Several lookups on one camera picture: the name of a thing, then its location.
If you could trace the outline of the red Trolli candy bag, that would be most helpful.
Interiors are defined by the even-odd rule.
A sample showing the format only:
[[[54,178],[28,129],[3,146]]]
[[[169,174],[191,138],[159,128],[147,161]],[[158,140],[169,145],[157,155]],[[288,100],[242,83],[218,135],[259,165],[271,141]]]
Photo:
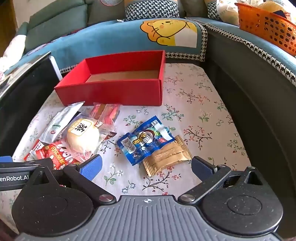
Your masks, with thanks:
[[[51,144],[43,144],[40,140],[37,140],[33,145],[33,148],[23,159],[25,161],[33,161],[46,158],[52,160],[54,170],[61,170],[69,164],[81,164],[68,152],[61,141],[55,141]]]

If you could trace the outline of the round bun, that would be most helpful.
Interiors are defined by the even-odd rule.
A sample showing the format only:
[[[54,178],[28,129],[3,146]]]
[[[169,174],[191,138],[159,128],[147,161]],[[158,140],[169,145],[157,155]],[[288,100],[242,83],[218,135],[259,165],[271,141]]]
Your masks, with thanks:
[[[115,135],[115,124],[107,125],[80,113],[63,130],[61,142],[82,163],[96,154],[105,140]]]

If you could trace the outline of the gold snack packet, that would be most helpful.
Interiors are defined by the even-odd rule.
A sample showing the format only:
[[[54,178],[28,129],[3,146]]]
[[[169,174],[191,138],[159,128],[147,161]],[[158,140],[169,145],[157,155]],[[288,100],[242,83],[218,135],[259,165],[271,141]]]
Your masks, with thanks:
[[[183,139],[177,135],[173,142],[165,144],[160,150],[154,151],[144,158],[143,165],[149,177],[179,162],[191,161],[192,155]]]

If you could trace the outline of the white long snack packet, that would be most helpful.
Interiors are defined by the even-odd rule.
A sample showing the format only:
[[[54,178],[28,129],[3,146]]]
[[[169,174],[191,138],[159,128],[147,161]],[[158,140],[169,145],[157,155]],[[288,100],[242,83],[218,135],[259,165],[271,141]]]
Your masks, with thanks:
[[[64,107],[62,111],[58,112],[54,118],[51,120],[49,125],[43,131],[39,140],[46,144],[53,143],[60,132],[69,124],[69,122],[74,118],[74,115],[83,106],[84,102],[76,102],[74,104]]]

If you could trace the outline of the pink pastry packet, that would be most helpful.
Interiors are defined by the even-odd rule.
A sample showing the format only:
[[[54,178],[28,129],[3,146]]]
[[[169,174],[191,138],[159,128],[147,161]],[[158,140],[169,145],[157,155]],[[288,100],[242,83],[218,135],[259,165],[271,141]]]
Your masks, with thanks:
[[[119,113],[119,104],[102,104],[95,102],[89,116],[104,124],[114,125]]]

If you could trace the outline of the blue snack packet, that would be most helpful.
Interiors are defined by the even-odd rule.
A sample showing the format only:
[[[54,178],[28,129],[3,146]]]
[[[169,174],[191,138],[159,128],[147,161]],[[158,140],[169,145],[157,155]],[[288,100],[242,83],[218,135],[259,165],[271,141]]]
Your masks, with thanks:
[[[142,123],[131,133],[126,133],[118,139],[117,145],[131,163],[136,165],[154,151],[161,149],[165,144],[173,142],[175,137],[162,124],[157,116]]]

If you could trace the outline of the red cardboard box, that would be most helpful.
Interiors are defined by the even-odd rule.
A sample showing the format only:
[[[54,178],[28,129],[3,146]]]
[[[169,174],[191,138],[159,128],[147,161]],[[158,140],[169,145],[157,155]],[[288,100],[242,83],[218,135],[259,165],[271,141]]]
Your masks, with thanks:
[[[62,104],[160,106],[165,51],[136,51],[86,58],[56,86]]]

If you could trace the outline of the blue lion sofa cover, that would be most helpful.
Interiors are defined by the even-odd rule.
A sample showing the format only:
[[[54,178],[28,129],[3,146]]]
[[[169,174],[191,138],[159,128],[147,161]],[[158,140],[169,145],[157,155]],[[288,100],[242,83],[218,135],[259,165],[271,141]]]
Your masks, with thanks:
[[[50,52],[63,72],[88,57],[130,51],[164,50],[169,59],[211,59],[231,76],[285,78],[295,84],[295,57],[260,37],[238,27],[206,18],[189,18],[198,29],[194,48],[160,45],[152,28],[142,20],[108,21],[39,45],[23,54],[16,66]]]

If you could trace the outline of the green sofa cushion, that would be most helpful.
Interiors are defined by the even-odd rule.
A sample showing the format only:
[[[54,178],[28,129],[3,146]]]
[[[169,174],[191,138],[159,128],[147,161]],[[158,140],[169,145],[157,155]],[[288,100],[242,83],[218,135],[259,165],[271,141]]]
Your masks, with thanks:
[[[54,1],[30,16],[26,26],[25,53],[87,27],[85,1]]]

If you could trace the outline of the orange plastic basket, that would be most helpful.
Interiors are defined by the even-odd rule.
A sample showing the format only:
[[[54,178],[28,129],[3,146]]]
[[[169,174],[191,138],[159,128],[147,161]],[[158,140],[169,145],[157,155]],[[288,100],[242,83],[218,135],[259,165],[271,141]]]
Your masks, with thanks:
[[[295,56],[295,25],[288,19],[247,4],[236,3],[239,28]]]

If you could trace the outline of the plastic bag with bread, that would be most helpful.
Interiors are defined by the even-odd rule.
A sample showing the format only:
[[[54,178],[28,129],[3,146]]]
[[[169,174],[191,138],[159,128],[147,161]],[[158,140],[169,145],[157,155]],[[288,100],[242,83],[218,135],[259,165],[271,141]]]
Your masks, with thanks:
[[[237,1],[210,0],[204,1],[208,18],[239,26]]]

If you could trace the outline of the houndstooth cushion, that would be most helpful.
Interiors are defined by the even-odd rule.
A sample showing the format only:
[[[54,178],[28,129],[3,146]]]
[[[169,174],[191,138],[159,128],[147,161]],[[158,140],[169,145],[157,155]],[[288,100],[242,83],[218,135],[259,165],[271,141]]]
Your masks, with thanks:
[[[179,17],[178,1],[125,1],[125,21]]]

